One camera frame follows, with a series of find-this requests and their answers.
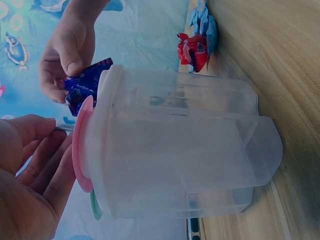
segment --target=pink ring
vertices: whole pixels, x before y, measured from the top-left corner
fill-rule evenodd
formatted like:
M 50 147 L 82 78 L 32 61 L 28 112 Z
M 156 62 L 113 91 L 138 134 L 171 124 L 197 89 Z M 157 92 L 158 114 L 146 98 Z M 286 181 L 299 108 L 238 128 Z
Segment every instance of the pink ring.
M 78 183 L 80 187 L 82 188 L 83 191 L 86 193 L 90 193 L 93 189 L 92 181 L 89 178 L 86 178 L 80 167 L 80 162 L 79 162 L 79 136 L 80 136 L 80 131 L 82 127 L 82 124 L 84 123 L 85 116 L 88 114 L 91 114 L 93 112 L 93 104 L 94 104 L 94 98 L 92 96 L 88 96 L 80 110 L 75 122 L 74 130 L 73 130 L 73 137 L 72 137 L 72 163 L 73 163 L 73 169 L 74 173 L 76 176 L 76 179 L 78 180 Z

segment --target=hand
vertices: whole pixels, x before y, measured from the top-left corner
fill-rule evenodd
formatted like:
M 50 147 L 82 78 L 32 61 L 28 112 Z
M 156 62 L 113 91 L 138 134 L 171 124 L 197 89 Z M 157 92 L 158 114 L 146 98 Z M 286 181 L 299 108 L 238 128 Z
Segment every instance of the hand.
M 75 182 L 72 136 L 36 115 L 0 120 L 0 236 L 49 240 Z M 25 170 L 16 173 L 32 156 Z
M 94 52 L 94 21 L 80 20 L 75 14 L 65 13 L 39 63 L 43 93 L 55 102 L 65 103 L 66 92 L 62 80 L 90 66 Z

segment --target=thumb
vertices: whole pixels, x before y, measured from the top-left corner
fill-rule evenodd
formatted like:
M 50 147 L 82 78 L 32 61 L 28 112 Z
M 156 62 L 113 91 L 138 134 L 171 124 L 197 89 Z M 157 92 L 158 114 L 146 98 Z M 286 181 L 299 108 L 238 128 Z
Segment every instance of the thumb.
M 84 64 L 77 50 L 74 37 L 62 38 L 57 46 L 61 66 L 67 76 L 74 76 L 83 70 Z

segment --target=blue play mat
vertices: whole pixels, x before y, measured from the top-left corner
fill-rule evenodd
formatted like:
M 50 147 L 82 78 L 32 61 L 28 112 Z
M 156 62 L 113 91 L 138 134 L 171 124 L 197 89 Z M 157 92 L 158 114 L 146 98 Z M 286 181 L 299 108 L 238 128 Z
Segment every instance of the blue play mat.
M 68 2 L 0 0 L 0 118 L 37 114 L 61 123 L 75 122 L 66 105 L 42 94 L 38 77 L 42 51 Z M 111 0 L 95 24 L 93 62 L 110 57 L 115 64 L 131 68 L 178 70 L 177 34 L 184 31 L 188 3 Z M 107 215 L 96 221 L 90 197 L 76 182 L 55 239 L 184 240 L 185 226 L 184 220 L 114 221 Z
M 67 106 L 42 94 L 37 69 L 68 1 L 0 1 L 0 118 L 32 113 L 74 123 Z M 176 34 L 184 29 L 187 3 L 112 0 L 95 24 L 93 62 L 111 57 L 126 67 L 177 70 Z

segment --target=wood grain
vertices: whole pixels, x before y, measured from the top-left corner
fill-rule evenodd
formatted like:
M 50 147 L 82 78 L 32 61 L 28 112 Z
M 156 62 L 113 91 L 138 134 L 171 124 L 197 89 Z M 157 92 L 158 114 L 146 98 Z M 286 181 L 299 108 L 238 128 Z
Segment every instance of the wood grain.
M 190 0 L 189 9 L 198 0 Z M 237 215 L 202 219 L 207 240 L 320 239 L 320 1 L 208 0 L 218 52 L 200 73 L 250 81 L 284 157 Z

